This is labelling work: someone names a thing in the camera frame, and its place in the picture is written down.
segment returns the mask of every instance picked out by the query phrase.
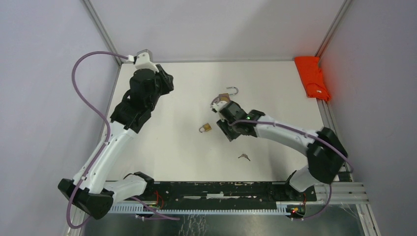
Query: floor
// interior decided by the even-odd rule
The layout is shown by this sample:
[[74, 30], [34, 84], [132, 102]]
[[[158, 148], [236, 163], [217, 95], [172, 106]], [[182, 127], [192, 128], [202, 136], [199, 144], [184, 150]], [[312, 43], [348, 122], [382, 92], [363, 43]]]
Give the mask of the floor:
[[[219, 94], [249, 112], [306, 129], [321, 129], [316, 99], [307, 98], [293, 61], [163, 63], [174, 77], [175, 89], [162, 96], [152, 117], [120, 155], [108, 180], [141, 171], [160, 181], [281, 181], [307, 164], [289, 147], [269, 140], [241, 136], [229, 142], [215, 124], [219, 117], [210, 102]], [[129, 89], [135, 67], [121, 68], [110, 112]], [[200, 133], [209, 123], [212, 130]], [[247, 154], [250, 161], [238, 158]]]

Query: white wall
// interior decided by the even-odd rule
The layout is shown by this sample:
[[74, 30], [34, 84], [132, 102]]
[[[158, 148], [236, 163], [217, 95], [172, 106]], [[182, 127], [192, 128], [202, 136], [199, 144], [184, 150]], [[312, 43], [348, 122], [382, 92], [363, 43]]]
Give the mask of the white wall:
[[314, 55], [343, 0], [92, 0], [119, 53], [156, 61]]
[[322, 58], [382, 235], [417, 235], [417, 1], [354, 1]]
[[[71, 69], [106, 48], [80, 1], [1, 1], [0, 32], [0, 235], [59, 235], [67, 200], [57, 185], [79, 170], [102, 127], [72, 88]], [[77, 71], [99, 110], [116, 73], [110, 56]]]

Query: brass padlock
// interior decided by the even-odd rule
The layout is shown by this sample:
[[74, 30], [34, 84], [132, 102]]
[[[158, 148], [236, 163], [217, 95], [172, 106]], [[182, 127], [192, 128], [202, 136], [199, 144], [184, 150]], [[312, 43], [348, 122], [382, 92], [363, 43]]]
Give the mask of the brass padlock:
[[210, 131], [210, 130], [211, 130], [211, 126], [209, 125], [209, 123], [207, 123], [207, 124], [205, 124], [205, 125], [201, 126], [201, 127], [198, 129], [198, 131], [199, 131], [200, 133], [203, 133], [203, 132], [208, 132], [208, 131]]

